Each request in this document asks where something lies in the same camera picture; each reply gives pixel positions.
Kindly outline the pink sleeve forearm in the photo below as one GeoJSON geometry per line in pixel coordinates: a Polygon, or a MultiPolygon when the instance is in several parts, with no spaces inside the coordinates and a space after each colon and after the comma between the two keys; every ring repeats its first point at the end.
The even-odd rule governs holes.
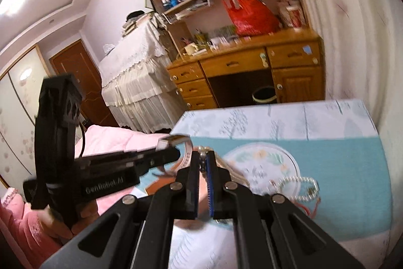
{"type": "Polygon", "coordinates": [[[1,268],[39,268],[61,248],[15,188],[9,188],[1,199],[0,225],[1,268]]]}

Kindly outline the left hand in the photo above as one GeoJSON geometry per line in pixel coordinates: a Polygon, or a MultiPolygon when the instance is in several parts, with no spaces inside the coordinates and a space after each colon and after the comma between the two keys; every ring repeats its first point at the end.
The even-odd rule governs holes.
{"type": "Polygon", "coordinates": [[[44,232],[52,238],[71,240],[82,230],[91,225],[99,218],[98,204],[96,201],[90,201],[85,205],[79,206],[80,219],[69,228],[61,219],[61,216],[49,206],[43,210],[36,210],[38,220],[44,232]]]}

